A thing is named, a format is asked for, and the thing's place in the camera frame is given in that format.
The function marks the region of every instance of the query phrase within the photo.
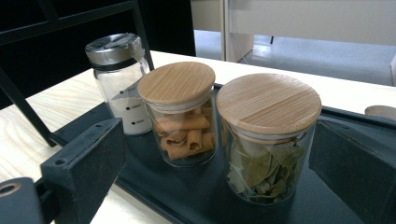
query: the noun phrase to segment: glass spice jar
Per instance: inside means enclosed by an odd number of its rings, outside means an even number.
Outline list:
[[[203,63],[171,63],[148,73],[137,89],[145,101],[163,159],[173,166],[203,164],[215,154],[215,72]]]
[[[318,94],[277,74],[236,78],[219,91],[226,180],[240,198],[262,205],[295,191],[321,110]]]
[[[124,133],[150,131],[149,116],[136,89],[149,72],[140,37],[128,33],[105,36],[93,40],[85,52],[110,114],[122,118]]]

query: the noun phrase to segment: black tray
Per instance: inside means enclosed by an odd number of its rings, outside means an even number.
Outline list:
[[[340,117],[339,111],[324,110],[320,118],[350,121],[354,117],[353,114]],[[110,115],[106,105],[101,104],[55,134],[67,143],[104,119],[110,119]],[[162,159],[152,132],[126,136],[126,140],[128,162],[117,185],[171,222],[362,223],[308,167],[309,156],[293,196],[279,205],[262,206],[239,199],[229,189],[223,173],[221,147],[204,165],[175,168]]]

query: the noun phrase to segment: jar rim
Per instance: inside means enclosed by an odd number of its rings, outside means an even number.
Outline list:
[[[180,104],[180,105],[161,105],[161,104],[155,104],[151,102],[147,102],[146,104],[149,105],[152,109],[161,112],[161,113],[167,113],[167,114],[178,114],[178,113],[183,113],[190,111],[194,109],[196,106],[203,105],[211,96],[211,91],[208,91],[207,93],[203,94],[199,98],[189,101],[185,104]]]
[[[249,141],[258,142],[258,143],[267,143],[267,144],[280,144],[284,142],[288,142],[292,139],[301,139],[304,137],[305,133],[313,126],[309,126],[308,128],[299,131],[297,133],[286,133],[286,134],[262,134],[262,133],[252,133],[250,131],[238,128],[231,123],[227,122],[230,130],[236,135],[245,138]]]

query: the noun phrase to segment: light wood surface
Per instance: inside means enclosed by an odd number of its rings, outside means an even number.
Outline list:
[[[176,62],[199,62],[213,68],[216,82],[224,84],[236,77],[253,73],[278,73],[296,77],[312,86],[323,105],[364,114],[370,105],[396,107],[396,89],[345,81],[336,78],[317,77],[308,74],[286,72],[237,63],[226,63],[176,54],[152,51],[154,66]],[[103,102],[93,79],[92,70],[72,77],[28,99],[37,114],[51,131]],[[29,176],[36,181],[40,176],[39,165],[59,147],[48,147],[32,125],[15,107],[0,111],[0,182],[11,178]],[[99,209],[92,223],[166,223],[167,221],[114,186]]]

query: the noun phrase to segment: bamboo lid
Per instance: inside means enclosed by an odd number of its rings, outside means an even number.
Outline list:
[[[217,97],[221,116],[251,133],[299,133],[318,119],[318,94],[298,79],[277,74],[253,74],[224,85]]]
[[[178,105],[206,94],[215,78],[213,69],[204,63],[171,63],[142,77],[137,90],[149,103]]]

